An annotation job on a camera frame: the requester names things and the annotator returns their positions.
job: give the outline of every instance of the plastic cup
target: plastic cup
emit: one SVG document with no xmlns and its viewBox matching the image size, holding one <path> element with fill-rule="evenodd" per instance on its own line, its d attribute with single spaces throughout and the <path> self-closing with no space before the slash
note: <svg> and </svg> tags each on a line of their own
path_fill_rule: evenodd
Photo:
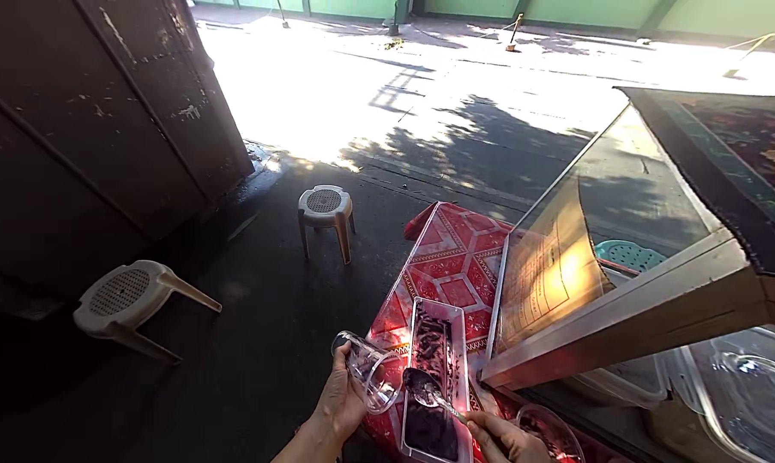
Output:
<svg viewBox="0 0 775 463">
<path fill-rule="evenodd" d="M 353 379 L 353 389 L 369 414 L 382 414 L 399 398 L 404 362 L 397 353 L 380 349 L 349 331 L 336 335 L 331 354 L 335 354 L 335 350 L 348 341 L 350 352 L 344 358 L 344 363 Z"/>
<path fill-rule="evenodd" d="M 559 463 L 585 463 L 579 441 L 567 423 L 541 405 L 528 404 L 516 414 L 516 426 L 545 443 L 550 458 Z"/>
</svg>

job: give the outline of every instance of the plastic stool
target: plastic stool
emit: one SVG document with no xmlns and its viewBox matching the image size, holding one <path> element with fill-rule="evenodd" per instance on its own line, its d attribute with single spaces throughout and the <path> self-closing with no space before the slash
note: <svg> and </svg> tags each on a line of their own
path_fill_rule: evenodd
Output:
<svg viewBox="0 0 775 463">
<path fill-rule="evenodd" d="M 608 240 L 596 245 L 596 257 L 624 265 L 637 272 L 645 272 L 667 259 L 655 250 L 643 248 L 632 241 Z"/>
<path fill-rule="evenodd" d="M 314 229 L 330 228 L 336 229 L 336 235 L 339 237 L 339 247 L 344 264 L 350 263 L 350 239 L 347 232 L 347 223 L 350 222 L 350 229 L 356 232 L 356 224 L 353 222 L 353 201 L 350 195 L 344 193 L 341 186 L 332 184 L 319 184 L 302 193 L 299 198 L 299 231 L 302 233 L 302 247 L 304 248 L 304 258 L 310 260 L 310 250 L 308 249 L 308 236 L 305 234 L 305 227 L 312 226 Z"/>
<path fill-rule="evenodd" d="M 176 364 L 181 357 L 136 332 L 178 291 L 221 313 L 222 305 L 176 277 L 165 265 L 136 260 L 98 279 L 84 292 L 73 320 L 94 338 L 114 340 L 149 357 Z"/>
</svg>

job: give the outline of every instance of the glass panel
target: glass panel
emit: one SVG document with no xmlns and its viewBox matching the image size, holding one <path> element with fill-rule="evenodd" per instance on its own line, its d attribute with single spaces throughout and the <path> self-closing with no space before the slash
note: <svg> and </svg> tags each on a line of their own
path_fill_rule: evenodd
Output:
<svg viewBox="0 0 775 463">
<path fill-rule="evenodd" d="M 494 355 L 720 226 L 628 106 L 511 232 Z"/>
</svg>

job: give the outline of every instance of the spoon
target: spoon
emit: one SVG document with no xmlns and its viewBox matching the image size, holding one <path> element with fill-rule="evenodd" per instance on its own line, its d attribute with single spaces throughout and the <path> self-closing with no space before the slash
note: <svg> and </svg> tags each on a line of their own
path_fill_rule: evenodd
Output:
<svg viewBox="0 0 775 463">
<path fill-rule="evenodd" d="M 453 405 L 450 405 L 442 396 L 442 390 L 439 388 L 436 380 L 427 372 L 418 368 L 405 368 L 401 374 L 401 380 L 407 391 L 421 405 L 428 408 L 442 407 L 467 426 L 467 418 L 457 412 Z"/>
</svg>

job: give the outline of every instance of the red tablecloth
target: red tablecloth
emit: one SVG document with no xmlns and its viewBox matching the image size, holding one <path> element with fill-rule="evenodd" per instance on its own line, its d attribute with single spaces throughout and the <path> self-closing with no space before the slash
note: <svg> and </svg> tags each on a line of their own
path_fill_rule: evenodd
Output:
<svg viewBox="0 0 775 463">
<path fill-rule="evenodd" d="M 468 375 L 482 368 L 490 325 L 490 313 L 499 279 L 504 238 L 513 227 L 505 222 L 449 203 L 435 203 L 404 229 L 404 238 L 416 240 L 399 278 L 373 321 L 367 338 L 383 349 L 402 356 L 409 351 L 413 298 L 420 296 L 464 309 Z M 365 431 L 394 457 L 399 453 L 403 398 L 400 396 L 381 415 L 364 419 Z M 505 419 L 516 415 L 519 405 L 507 397 L 470 385 L 470 406 Z M 611 461 L 616 454 L 578 434 L 588 462 Z M 482 461 L 474 442 L 474 456 Z"/>
</svg>

